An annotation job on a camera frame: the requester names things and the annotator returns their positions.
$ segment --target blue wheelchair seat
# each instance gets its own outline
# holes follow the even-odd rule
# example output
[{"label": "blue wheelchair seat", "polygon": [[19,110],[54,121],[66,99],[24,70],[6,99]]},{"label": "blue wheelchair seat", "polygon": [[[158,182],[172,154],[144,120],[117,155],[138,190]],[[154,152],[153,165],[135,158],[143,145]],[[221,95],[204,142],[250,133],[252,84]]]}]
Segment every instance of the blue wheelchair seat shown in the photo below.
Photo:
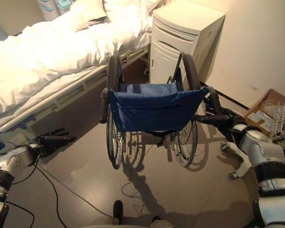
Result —
[{"label": "blue wheelchair seat", "polygon": [[178,91],[176,83],[126,85],[110,89],[109,104],[121,132],[181,130],[195,114],[208,90]]}]

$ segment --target white blanket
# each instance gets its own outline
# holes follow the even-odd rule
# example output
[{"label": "white blanket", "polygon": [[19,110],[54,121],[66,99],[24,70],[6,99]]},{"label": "white blanket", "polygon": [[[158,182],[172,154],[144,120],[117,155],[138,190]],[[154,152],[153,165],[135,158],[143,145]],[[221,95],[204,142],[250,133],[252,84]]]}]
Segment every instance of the white blanket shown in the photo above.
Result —
[{"label": "white blanket", "polygon": [[139,34],[152,27],[146,9],[141,4],[136,7],[136,13],[85,30],[73,31],[55,20],[26,27],[22,34],[0,41],[0,114],[26,102],[60,76],[104,64],[115,50],[133,46]]}]

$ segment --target tile floor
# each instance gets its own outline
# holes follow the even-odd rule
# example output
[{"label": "tile floor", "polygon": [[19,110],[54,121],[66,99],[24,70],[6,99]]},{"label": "tile floor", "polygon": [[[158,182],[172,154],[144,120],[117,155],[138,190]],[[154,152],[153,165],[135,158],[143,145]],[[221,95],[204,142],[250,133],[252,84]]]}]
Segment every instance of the tile floor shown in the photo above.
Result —
[{"label": "tile floor", "polygon": [[[141,68],[142,63],[136,62],[125,73],[131,75],[136,70],[137,78],[146,81]],[[112,215],[114,201],[122,200],[125,224],[149,226],[151,219],[159,215],[176,228],[237,228],[253,219],[251,202],[258,197],[255,177],[250,171],[241,179],[228,178],[241,161],[232,153],[220,151],[224,138],[212,126],[198,125],[198,149],[189,168],[178,164],[168,140],[157,148],[159,138],[142,133],[132,135],[132,145],[126,152],[130,159],[114,170],[107,155],[105,125],[98,124],[99,97],[104,86],[35,125],[37,133],[65,127],[77,137],[72,145],[42,160],[44,169],[103,213]],[[225,98],[221,103],[245,113]],[[31,170],[24,170],[18,180]],[[111,223],[109,217],[53,182],[59,194],[61,218],[69,228]],[[62,227],[56,216],[53,189],[39,171],[12,186],[9,193],[9,201],[35,214],[34,228]],[[30,215],[10,206],[6,228],[26,228],[30,222]]]}]

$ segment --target bed frame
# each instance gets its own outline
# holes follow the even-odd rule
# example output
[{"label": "bed frame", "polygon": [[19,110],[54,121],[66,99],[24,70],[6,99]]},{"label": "bed frame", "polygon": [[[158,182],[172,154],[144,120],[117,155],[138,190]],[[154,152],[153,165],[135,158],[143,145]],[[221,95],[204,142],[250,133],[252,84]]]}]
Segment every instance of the bed frame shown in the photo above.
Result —
[{"label": "bed frame", "polygon": [[[139,49],[133,53],[130,53],[130,51],[128,51],[120,55],[122,68],[125,68],[134,61],[143,57],[146,53],[150,53],[149,51],[150,45],[145,46],[144,48]],[[39,102],[38,104],[19,114],[17,117],[5,123],[0,127],[0,141],[6,143],[18,134],[22,134],[28,141],[36,137],[35,133],[31,129],[32,125],[45,118],[49,114],[60,111],[92,89],[96,88],[101,83],[105,82],[107,67],[108,65],[102,65],[94,68],[79,80],[47,97],[43,101]],[[5,152],[7,149],[8,148],[6,147],[0,152]]]}]

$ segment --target beige wall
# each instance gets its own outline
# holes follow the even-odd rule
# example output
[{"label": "beige wall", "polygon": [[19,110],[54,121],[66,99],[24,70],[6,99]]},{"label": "beige wall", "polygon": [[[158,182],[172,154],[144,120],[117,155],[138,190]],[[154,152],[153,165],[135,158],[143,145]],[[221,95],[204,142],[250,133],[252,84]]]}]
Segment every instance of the beige wall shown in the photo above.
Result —
[{"label": "beige wall", "polygon": [[0,0],[0,24],[9,35],[44,21],[36,0]]},{"label": "beige wall", "polygon": [[191,1],[226,13],[207,84],[248,107],[285,95],[285,0]]}]

